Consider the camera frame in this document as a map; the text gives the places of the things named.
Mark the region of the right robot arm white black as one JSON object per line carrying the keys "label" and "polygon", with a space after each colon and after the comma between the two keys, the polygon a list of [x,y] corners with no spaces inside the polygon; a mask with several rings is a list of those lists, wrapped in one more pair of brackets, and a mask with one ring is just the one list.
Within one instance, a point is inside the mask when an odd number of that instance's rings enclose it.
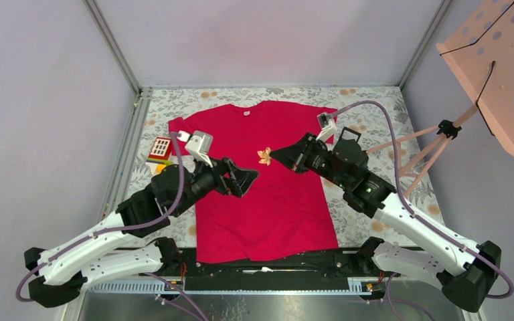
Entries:
{"label": "right robot arm white black", "polygon": [[333,150],[313,134],[270,157],[301,174],[312,171],[343,190],[343,199],[358,213],[391,226],[421,251],[400,249],[378,238],[368,239],[357,267],[368,276],[396,272],[441,290],[455,306],[478,312],[495,283],[501,249],[491,241],[477,243],[437,223],[403,199],[395,187],[371,172],[369,157],[357,141],[341,138]]}

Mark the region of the orange glitter brooch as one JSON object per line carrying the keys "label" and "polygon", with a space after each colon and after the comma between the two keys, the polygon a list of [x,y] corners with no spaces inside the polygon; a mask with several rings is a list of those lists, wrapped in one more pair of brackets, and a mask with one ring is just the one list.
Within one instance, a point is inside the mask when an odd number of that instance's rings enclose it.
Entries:
{"label": "orange glitter brooch", "polygon": [[271,148],[266,147],[264,150],[259,150],[257,153],[258,153],[258,156],[260,157],[258,163],[262,164],[262,165],[270,166],[270,163],[271,163],[271,157],[270,157]]}

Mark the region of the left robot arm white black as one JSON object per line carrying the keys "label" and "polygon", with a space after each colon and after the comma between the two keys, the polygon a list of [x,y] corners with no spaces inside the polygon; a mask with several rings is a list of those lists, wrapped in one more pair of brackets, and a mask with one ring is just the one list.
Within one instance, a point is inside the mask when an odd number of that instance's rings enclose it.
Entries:
{"label": "left robot arm white black", "polygon": [[209,163],[197,160],[193,172],[182,163],[165,167],[79,236],[52,249],[26,250],[29,274],[17,289],[26,286],[28,296],[17,292],[17,299],[54,308],[103,282],[133,274],[174,274],[181,265],[176,243],[167,237],[150,242],[145,238],[211,193],[243,197],[258,176],[258,171],[242,169],[227,157]]}

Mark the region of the red t-shirt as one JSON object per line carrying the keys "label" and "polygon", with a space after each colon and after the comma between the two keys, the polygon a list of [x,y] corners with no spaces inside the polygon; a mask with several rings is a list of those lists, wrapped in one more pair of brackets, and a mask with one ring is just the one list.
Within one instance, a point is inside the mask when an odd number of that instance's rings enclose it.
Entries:
{"label": "red t-shirt", "polygon": [[338,246],[321,178],[293,173],[272,159],[270,166],[258,163],[259,150],[283,148],[306,133],[318,133],[317,116],[323,112],[331,109],[263,101],[251,107],[226,104],[169,121],[171,132],[212,135],[210,157],[228,157],[259,172],[243,197],[211,193],[195,204],[200,262],[268,261]]}

